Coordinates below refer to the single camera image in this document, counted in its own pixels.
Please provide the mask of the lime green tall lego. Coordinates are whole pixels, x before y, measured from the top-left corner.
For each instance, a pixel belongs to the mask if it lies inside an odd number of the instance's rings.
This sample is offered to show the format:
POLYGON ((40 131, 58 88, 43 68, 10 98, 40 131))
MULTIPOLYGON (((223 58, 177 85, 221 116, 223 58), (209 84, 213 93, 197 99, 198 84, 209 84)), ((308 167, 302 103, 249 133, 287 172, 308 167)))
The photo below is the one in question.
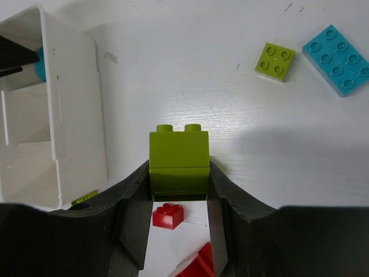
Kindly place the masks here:
POLYGON ((149 181, 153 201, 205 201, 209 194, 209 134, 200 124, 174 131, 157 125, 149 134, 149 181))

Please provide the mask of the small red 2x2 lego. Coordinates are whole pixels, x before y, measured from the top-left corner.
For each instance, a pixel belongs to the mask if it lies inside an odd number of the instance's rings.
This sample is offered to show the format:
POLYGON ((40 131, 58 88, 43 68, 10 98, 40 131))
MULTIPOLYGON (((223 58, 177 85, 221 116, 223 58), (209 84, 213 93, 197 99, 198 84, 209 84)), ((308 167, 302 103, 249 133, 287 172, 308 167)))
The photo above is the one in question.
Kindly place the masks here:
POLYGON ((173 230, 184 221, 184 209, 178 204, 165 203, 152 213, 155 227, 173 230))

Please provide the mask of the lime green lego with print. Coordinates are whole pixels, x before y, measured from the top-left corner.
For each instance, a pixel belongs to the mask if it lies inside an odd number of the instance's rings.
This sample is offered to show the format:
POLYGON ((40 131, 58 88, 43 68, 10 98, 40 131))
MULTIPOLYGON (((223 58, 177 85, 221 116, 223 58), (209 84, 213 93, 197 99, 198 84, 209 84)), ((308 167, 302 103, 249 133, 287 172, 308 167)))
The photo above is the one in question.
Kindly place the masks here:
POLYGON ((91 192, 89 192, 89 193, 87 193, 87 194, 85 194, 85 195, 83 195, 83 196, 81 196, 81 197, 73 200, 71 202, 71 205, 72 206, 75 206, 75 205, 77 205, 77 204, 79 204, 79 203, 81 203, 81 202, 83 202, 85 200, 88 200, 88 199, 90 199, 90 198, 92 198, 92 197, 94 197, 94 196, 96 196, 98 194, 99 194, 98 190, 95 189, 95 190, 93 190, 93 191, 91 191, 91 192))

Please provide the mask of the large red sloped lego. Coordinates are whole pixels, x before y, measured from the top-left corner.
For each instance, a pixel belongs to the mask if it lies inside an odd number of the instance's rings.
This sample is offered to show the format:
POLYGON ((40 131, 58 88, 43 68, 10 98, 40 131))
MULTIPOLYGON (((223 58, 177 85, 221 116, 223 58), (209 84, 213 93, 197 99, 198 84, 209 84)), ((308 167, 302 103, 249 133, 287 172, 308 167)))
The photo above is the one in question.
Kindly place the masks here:
POLYGON ((174 277, 214 277, 210 242, 182 260, 169 274, 174 277))

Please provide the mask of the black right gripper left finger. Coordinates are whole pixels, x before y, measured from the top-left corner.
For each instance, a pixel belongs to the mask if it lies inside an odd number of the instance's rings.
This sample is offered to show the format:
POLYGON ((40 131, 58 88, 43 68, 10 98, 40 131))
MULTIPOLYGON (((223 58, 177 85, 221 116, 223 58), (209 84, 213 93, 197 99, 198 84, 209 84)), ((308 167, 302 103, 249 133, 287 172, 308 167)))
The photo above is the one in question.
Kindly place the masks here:
POLYGON ((2 204, 1 275, 137 276, 152 207, 148 163, 69 209, 2 204))

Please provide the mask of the cyan 2x4 lego brick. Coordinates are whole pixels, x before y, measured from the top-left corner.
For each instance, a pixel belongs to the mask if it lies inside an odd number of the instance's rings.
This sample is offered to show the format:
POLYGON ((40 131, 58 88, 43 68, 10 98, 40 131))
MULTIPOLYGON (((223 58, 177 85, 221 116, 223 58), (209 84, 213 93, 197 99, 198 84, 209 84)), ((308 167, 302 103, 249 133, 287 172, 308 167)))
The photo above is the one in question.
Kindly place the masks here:
POLYGON ((302 47, 303 55, 341 97, 368 81, 368 62, 334 25, 302 47))

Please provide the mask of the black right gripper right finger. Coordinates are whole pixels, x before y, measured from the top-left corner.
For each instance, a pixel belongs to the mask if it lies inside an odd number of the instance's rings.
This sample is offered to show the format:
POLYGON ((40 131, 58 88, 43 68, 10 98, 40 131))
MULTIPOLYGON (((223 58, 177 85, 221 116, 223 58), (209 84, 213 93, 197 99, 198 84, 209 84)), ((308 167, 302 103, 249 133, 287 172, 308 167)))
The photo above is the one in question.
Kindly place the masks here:
POLYGON ((210 165, 216 276, 367 276, 368 208, 272 208, 210 165))

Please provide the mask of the white divided plastic container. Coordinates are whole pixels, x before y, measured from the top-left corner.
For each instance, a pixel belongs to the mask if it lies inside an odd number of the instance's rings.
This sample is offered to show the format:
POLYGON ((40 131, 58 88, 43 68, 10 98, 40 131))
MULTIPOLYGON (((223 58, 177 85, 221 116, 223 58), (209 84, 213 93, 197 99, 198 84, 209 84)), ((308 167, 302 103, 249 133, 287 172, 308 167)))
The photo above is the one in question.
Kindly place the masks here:
POLYGON ((1 35, 42 48, 34 67, 1 78, 1 201, 59 209, 107 182, 100 79, 92 38, 33 5, 1 35))

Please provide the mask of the lime green 2x2 lego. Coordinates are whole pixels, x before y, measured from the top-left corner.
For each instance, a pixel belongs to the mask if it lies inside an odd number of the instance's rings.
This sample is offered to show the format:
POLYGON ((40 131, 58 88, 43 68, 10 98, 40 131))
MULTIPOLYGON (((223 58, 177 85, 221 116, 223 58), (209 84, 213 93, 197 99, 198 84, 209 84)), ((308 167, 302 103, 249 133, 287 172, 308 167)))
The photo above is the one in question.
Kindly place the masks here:
POLYGON ((258 75, 284 82, 295 57, 295 50, 266 43, 255 66, 258 75))

